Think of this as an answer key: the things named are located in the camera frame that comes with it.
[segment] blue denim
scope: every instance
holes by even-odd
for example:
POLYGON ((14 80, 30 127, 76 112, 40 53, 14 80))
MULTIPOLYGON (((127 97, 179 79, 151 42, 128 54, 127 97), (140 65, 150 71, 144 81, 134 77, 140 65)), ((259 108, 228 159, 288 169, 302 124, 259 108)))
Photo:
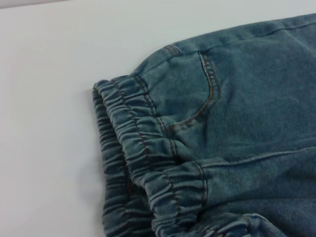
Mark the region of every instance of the blue denim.
POLYGON ((168 45, 93 100, 107 237, 316 236, 316 14, 168 45))

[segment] denim fabric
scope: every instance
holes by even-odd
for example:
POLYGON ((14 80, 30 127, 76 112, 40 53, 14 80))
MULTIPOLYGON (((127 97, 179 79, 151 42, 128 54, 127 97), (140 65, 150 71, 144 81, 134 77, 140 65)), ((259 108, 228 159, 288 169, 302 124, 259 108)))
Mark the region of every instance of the denim fabric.
POLYGON ((316 236, 316 14, 168 45, 93 98, 107 237, 316 236))

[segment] jeans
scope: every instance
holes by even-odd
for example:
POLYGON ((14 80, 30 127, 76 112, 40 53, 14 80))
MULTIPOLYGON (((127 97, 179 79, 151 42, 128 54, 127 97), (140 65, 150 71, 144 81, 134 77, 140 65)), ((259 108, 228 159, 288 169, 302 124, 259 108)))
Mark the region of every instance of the jeans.
POLYGON ((168 45, 93 100, 107 237, 316 236, 316 14, 168 45))

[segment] white background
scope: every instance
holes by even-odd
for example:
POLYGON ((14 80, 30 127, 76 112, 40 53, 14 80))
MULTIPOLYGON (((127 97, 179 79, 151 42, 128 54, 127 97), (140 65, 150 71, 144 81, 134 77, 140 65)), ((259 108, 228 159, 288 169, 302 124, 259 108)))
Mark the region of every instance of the white background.
POLYGON ((178 40, 315 0, 70 0, 0 9, 0 236, 102 237, 91 88, 178 40))

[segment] front pocket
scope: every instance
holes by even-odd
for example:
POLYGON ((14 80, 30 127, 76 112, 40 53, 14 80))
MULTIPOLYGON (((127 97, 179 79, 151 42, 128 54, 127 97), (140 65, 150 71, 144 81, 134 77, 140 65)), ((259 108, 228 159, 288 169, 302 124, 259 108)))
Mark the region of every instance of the front pocket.
POLYGON ((219 96, 213 67, 201 52, 173 57, 142 78, 156 114, 167 128, 196 119, 219 96))

